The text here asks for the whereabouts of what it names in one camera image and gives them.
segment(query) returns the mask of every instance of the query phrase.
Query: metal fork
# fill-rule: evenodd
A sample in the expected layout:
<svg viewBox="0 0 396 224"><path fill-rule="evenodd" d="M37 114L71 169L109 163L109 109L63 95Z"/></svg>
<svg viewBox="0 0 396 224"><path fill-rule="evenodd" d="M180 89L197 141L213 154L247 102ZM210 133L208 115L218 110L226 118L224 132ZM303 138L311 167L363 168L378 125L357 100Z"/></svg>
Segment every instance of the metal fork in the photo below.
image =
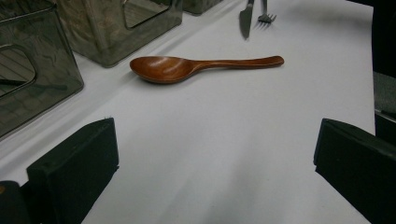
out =
<svg viewBox="0 0 396 224"><path fill-rule="evenodd" d="M267 14L267 0L262 0L262 15L259 17L260 22L271 23L276 19L276 15Z"/></svg>

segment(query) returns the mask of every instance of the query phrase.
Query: clear plastic container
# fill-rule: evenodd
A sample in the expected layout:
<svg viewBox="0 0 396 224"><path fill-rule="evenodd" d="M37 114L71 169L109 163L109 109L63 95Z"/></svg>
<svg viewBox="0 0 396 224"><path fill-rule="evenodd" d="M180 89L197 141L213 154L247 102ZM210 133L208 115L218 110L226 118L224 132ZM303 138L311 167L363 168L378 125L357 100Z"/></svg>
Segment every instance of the clear plastic container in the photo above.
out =
<svg viewBox="0 0 396 224"><path fill-rule="evenodd" d="M0 0L0 138L82 88L56 6Z"/></svg>
<svg viewBox="0 0 396 224"><path fill-rule="evenodd" d="M52 0L73 51L112 67L182 21L182 0Z"/></svg>
<svg viewBox="0 0 396 224"><path fill-rule="evenodd" d="M183 0L183 10L193 15L201 15L221 0Z"/></svg>

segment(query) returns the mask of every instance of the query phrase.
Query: white table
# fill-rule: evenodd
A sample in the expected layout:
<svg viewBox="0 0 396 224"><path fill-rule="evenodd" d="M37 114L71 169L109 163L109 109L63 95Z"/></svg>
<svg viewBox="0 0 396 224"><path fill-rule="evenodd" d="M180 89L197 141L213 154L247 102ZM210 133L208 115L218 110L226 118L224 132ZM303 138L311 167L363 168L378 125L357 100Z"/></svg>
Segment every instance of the white table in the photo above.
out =
<svg viewBox="0 0 396 224"><path fill-rule="evenodd" d="M0 180L82 126L116 121L120 169L85 224L368 223L326 180L313 156L322 118L374 133L371 7L344 0L268 3L276 21L250 39L246 1L224 0L114 68L76 55L85 89L0 142ZM264 70L206 70L152 85L129 69L146 55L248 59L281 55Z"/></svg>

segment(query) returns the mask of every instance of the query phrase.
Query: metal knife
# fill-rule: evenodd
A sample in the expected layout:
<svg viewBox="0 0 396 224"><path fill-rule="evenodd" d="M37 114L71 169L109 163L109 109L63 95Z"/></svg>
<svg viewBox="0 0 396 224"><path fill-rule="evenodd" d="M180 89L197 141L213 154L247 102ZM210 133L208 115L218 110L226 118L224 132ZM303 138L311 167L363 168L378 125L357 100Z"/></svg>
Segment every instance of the metal knife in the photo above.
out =
<svg viewBox="0 0 396 224"><path fill-rule="evenodd" d="M250 33L251 14L253 12L254 0L247 1L247 8L239 13L239 27L241 28L242 36L248 39Z"/></svg>

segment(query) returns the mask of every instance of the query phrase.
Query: wooden spoon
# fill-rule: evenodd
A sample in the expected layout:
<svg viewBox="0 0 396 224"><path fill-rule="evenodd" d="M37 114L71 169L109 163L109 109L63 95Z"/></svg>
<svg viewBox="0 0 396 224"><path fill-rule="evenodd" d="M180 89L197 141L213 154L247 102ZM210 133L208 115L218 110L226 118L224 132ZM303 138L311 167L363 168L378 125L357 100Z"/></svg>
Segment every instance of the wooden spoon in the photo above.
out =
<svg viewBox="0 0 396 224"><path fill-rule="evenodd" d="M214 67L228 68L266 68L283 64L280 56L251 60L214 60L194 61L176 57L140 57L131 60L131 69L143 79L155 83L176 83L193 73Z"/></svg>

